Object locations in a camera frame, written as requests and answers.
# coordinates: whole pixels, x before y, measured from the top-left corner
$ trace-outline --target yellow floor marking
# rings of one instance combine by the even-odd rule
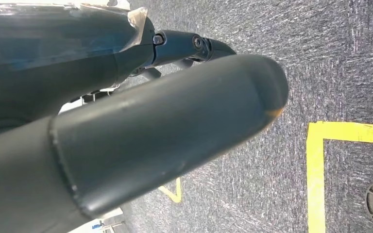
[[[173,194],[164,186],[159,187],[159,191],[165,193],[171,200],[175,203],[180,203],[182,200],[182,192],[181,192],[181,179],[178,177],[176,178],[176,194]]]
[[[309,123],[306,139],[306,183],[310,233],[325,233],[324,139],[373,143],[373,125],[323,121]]]

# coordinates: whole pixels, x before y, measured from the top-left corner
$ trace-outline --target screw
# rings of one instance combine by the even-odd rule
[[[154,45],[162,45],[164,43],[164,38],[157,34],[153,36],[152,41]]]
[[[193,38],[192,38],[192,42],[194,43],[194,47],[198,50],[201,50],[202,49],[202,39],[198,36],[198,35],[195,35]]]

